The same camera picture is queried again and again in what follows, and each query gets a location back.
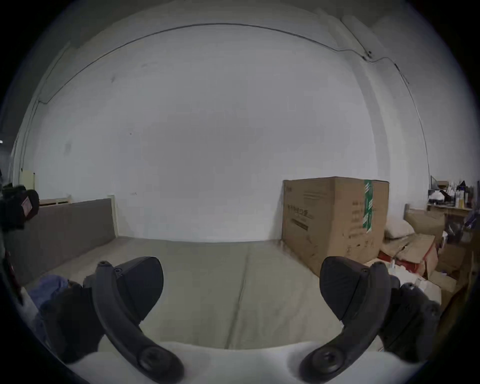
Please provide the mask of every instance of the cardboard box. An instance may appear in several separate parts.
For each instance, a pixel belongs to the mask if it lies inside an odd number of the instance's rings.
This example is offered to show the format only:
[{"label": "cardboard box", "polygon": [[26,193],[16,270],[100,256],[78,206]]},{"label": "cardboard box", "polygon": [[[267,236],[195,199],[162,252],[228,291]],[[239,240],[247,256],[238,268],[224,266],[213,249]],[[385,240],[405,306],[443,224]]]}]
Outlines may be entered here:
[{"label": "cardboard box", "polygon": [[381,259],[391,260],[403,265],[406,270],[430,278],[438,263],[435,236],[416,233],[400,239],[384,239],[380,247]]},{"label": "cardboard box", "polygon": [[405,220],[413,227],[415,233],[434,235],[435,244],[437,248],[440,247],[445,228],[443,213],[409,208],[405,212]]},{"label": "cardboard box", "polygon": [[328,256],[366,263],[382,243],[388,188],[342,177],[285,180],[282,240],[317,276]]},{"label": "cardboard box", "polygon": [[442,290],[442,303],[440,304],[440,310],[443,312],[455,293],[457,281],[438,271],[433,271],[430,281],[438,285]]},{"label": "cardboard box", "polygon": [[436,270],[451,275],[460,269],[465,257],[466,249],[454,244],[446,244],[442,253],[438,256]]}]

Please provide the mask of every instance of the large cardboard box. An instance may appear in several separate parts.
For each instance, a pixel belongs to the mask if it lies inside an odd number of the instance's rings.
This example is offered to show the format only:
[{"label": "large cardboard box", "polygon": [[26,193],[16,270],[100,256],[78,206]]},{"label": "large cardboard box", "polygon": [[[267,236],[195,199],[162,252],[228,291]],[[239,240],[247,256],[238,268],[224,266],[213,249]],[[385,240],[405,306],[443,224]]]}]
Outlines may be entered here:
[{"label": "large cardboard box", "polygon": [[284,181],[282,240],[315,273],[328,256],[378,255],[388,182],[342,177]]}]

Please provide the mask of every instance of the blue clothing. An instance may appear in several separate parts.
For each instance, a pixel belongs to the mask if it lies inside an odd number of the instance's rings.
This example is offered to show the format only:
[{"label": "blue clothing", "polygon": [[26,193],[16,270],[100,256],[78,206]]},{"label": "blue clothing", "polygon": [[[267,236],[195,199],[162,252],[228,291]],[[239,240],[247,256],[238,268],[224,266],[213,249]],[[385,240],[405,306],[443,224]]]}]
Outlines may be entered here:
[{"label": "blue clothing", "polygon": [[42,304],[68,287],[68,280],[64,277],[57,275],[47,275],[42,277],[37,286],[28,291],[28,295],[32,298],[32,301],[38,309]]}]

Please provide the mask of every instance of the mattress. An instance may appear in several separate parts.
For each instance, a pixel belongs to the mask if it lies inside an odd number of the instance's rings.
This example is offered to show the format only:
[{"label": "mattress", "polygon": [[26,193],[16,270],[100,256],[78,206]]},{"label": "mattress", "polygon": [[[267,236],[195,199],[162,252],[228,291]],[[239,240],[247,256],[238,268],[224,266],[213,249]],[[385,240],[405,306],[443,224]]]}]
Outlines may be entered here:
[{"label": "mattress", "polygon": [[[342,330],[319,281],[280,241],[190,243],[117,238],[49,271],[81,283],[101,260],[159,259],[162,295],[142,331],[160,344],[176,341],[224,349],[326,343]],[[381,348],[377,338],[370,350]],[[106,337],[99,350],[114,351]]]}]

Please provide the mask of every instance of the cable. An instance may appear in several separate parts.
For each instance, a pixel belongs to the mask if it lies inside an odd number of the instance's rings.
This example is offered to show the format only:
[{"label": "cable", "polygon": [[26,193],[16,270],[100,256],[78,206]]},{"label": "cable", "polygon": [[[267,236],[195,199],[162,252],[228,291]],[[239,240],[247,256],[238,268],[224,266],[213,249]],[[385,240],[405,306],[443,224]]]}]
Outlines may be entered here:
[{"label": "cable", "polygon": [[327,44],[324,44],[324,43],[321,43],[317,40],[314,40],[314,39],[311,39],[309,37],[306,37],[306,36],[302,36],[302,35],[298,35],[296,33],[293,33],[293,32],[288,32],[288,31],[283,31],[281,29],[277,29],[277,28],[271,28],[271,27],[265,27],[265,26],[262,26],[262,25],[254,25],[254,24],[244,24],[244,23],[197,23],[197,24],[188,24],[188,25],[181,25],[181,26],[178,26],[178,27],[173,27],[173,28],[167,28],[167,29],[163,29],[161,31],[156,31],[156,32],[152,32],[152,33],[149,33],[147,35],[144,35],[144,36],[141,36],[141,37],[138,37],[136,39],[133,39],[131,41],[128,41],[122,45],[119,45],[118,47],[115,47],[113,49],[111,49],[110,51],[104,53],[103,55],[99,56],[98,58],[96,58],[95,60],[93,60],[92,62],[88,63],[87,65],[85,65],[82,69],[80,69],[77,73],[75,73],[70,79],[68,79],[47,101],[42,101],[42,100],[38,100],[38,102],[40,104],[48,104],[55,96],[58,92],[60,92],[62,90],[62,88],[64,86],[66,86],[70,81],[72,81],[77,75],[79,75],[82,71],[84,71],[85,69],[87,69],[88,67],[90,67],[92,64],[95,64],[97,61],[101,60],[102,58],[104,58],[105,56],[109,55],[110,53],[112,52],[115,52],[116,50],[120,49],[120,48],[123,48],[129,44],[132,44],[136,41],[139,41],[139,40],[142,40],[144,38],[147,38],[147,37],[150,37],[150,36],[154,36],[154,35],[159,35],[161,33],[164,33],[164,32],[170,32],[170,31],[176,31],[176,30],[179,30],[179,29],[185,29],[185,28],[192,28],[192,27],[199,27],[199,26],[210,26],[210,25],[236,25],[236,26],[244,26],[244,27],[250,27],[250,28],[259,28],[259,29],[266,29],[266,30],[269,30],[269,31],[275,31],[275,32],[281,32],[281,33],[284,33],[286,35],[290,35],[290,36],[295,36],[295,37],[299,37],[301,39],[304,39],[304,40],[307,40],[307,41],[310,41],[311,43],[314,43],[314,44],[317,44],[317,45],[320,45],[324,48],[327,48],[333,52],[353,52],[355,53],[356,55],[358,55],[359,57],[361,57],[362,59],[364,59],[366,62],[369,62],[367,60],[367,58],[358,53],[356,50],[354,49],[351,49],[351,48],[333,48],[331,46],[328,46]]},{"label": "cable", "polygon": [[262,26],[262,25],[254,25],[254,24],[245,24],[245,23],[197,23],[197,24],[189,24],[189,25],[182,25],[182,26],[178,26],[178,27],[173,27],[173,28],[167,28],[167,29],[163,29],[161,31],[156,31],[156,32],[152,32],[150,34],[147,34],[147,35],[144,35],[144,36],[141,36],[141,37],[138,37],[136,39],[133,39],[131,41],[128,41],[118,47],[115,47],[113,49],[111,49],[110,51],[104,53],[103,55],[99,56],[98,58],[96,58],[95,60],[93,60],[92,62],[88,63],[87,65],[85,65],[82,69],[80,69],[77,73],[75,73],[70,79],[68,79],[47,101],[42,101],[40,99],[37,99],[38,103],[40,104],[43,104],[43,105],[46,105],[48,104],[56,95],[58,92],[60,92],[64,86],[66,86],[70,81],[72,81],[77,75],[79,75],[82,71],[84,71],[85,69],[87,69],[88,67],[90,67],[92,64],[96,63],[97,61],[101,60],[102,58],[104,58],[105,56],[109,55],[110,53],[112,52],[115,52],[116,50],[120,49],[120,48],[123,48],[129,44],[132,44],[136,41],[139,41],[139,40],[142,40],[144,38],[147,38],[147,37],[150,37],[150,36],[154,36],[154,35],[159,35],[161,33],[164,33],[164,32],[170,32],[170,31],[176,31],[176,30],[179,30],[179,29],[185,29],[185,28],[192,28],[192,27],[200,27],[200,26],[211,26],[211,25],[233,25],[233,26],[245,26],[245,27],[250,27],[250,28],[259,28],[259,29],[266,29],[266,30],[269,30],[269,31],[275,31],[275,32],[280,32],[280,33],[283,33],[283,34],[286,34],[286,35],[290,35],[290,36],[294,36],[294,37],[298,37],[298,38],[301,38],[303,40],[306,40],[306,41],[310,41],[311,43],[314,43],[314,44],[317,44],[321,47],[324,47],[324,48],[327,48],[333,52],[353,52],[354,54],[356,54],[357,56],[359,56],[360,58],[362,58],[365,62],[369,63],[369,64],[376,64],[382,60],[389,60],[394,66],[395,68],[397,69],[398,73],[400,74],[400,77],[402,78],[405,86],[407,87],[407,90],[408,90],[408,94],[410,95],[410,98],[413,102],[413,105],[415,107],[415,110],[417,112],[417,116],[419,118],[419,122],[420,122],[420,127],[421,127],[421,131],[422,131],[422,135],[423,135],[423,141],[425,142],[425,153],[426,153],[426,156],[427,156],[427,167],[428,167],[428,175],[429,175],[429,180],[430,180],[430,164],[429,164],[429,161],[428,161],[428,151],[427,151],[427,142],[425,140],[425,132],[423,131],[423,124],[421,122],[421,118],[420,118],[420,113],[418,111],[418,108],[417,108],[417,105],[415,104],[415,100],[413,99],[413,96],[412,96],[412,93],[410,91],[410,88],[408,87],[408,84],[410,84],[407,80],[407,78],[404,76],[404,74],[401,72],[401,70],[399,69],[399,67],[397,66],[397,64],[389,57],[387,56],[384,56],[384,57],[380,57],[379,59],[376,59],[376,60],[369,60],[365,57],[365,55],[362,55],[361,53],[358,53],[356,50],[354,49],[351,49],[351,48],[333,48],[327,44],[324,44],[324,43],[321,43],[317,40],[314,40],[314,39],[311,39],[309,37],[306,37],[306,36],[302,36],[302,35],[299,35],[299,34],[296,34],[296,33],[293,33],[293,32],[288,32],[288,31],[284,31],[284,30],[281,30],[281,29],[277,29],[277,28],[272,28],[272,27],[266,27],[266,26]]}]

